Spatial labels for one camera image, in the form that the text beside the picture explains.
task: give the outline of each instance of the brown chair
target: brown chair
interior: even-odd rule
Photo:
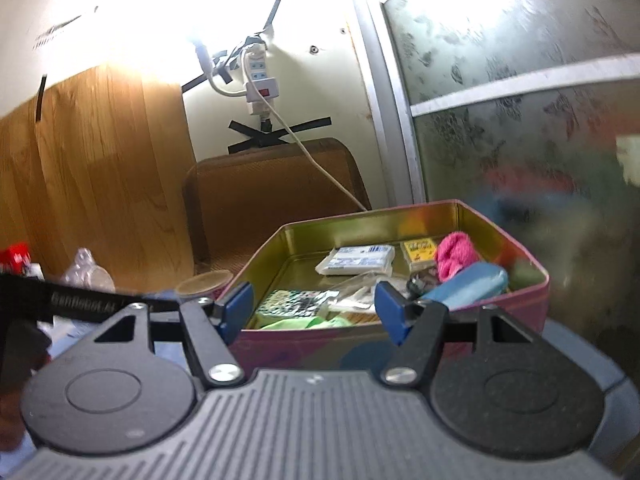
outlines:
[[[341,142],[304,145],[370,208],[356,162]],[[293,143],[202,160],[191,168],[182,193],[196,269],[234,274],[282,225],[358,211]]]

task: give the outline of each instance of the wall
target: wall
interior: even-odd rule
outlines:
[[[230,48],[261,28],[274,0],[0,0],[0,115],[47,86],[111,61],[187,82],[200,70],[187,38],[211,51]],[[348,0],[282,0],[270,40],[276,106],[290,124],[331,116],[333,124],[301,134],[332,136],[353,153],[373,207],[388,205],[380,154],[360,69],[343,10]],[[81,17],[34,48],[49,27]],[[311,45],[319,48],[310,54]],[[205,84],[184,95],[196,158],[223,155],[246,138],[230,120],[258,126],[242,99],[223,98]]]

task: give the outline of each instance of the metal screw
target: metal screw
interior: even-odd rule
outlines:
[[[389,368],[385,372],[385,383],[388,384],[409,384],[414,382],[418,377],[418,374],[412,368],[399,366],[396,368]]]
[[[209,377],[219,383],[230,383],[231,381],[235,381],[240,375],[242,375],[240,367],[231,363],[215,365],[209,370]]]

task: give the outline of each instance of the wooden panel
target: wooden panel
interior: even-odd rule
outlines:
[[[0,246],[27,240],[58,276],[90,248],[116,286],[193,274],[180,189],[195,163],[178,85],[99,66],[0,120]]]

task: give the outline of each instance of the pink cloth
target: pink cloth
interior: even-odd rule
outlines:
[[[460,270],[476,263],[480,258],[469,235],[462,231],[455,231],[445,236],[436,251],[438,264],[438,279],[446,282],[453,278]]]

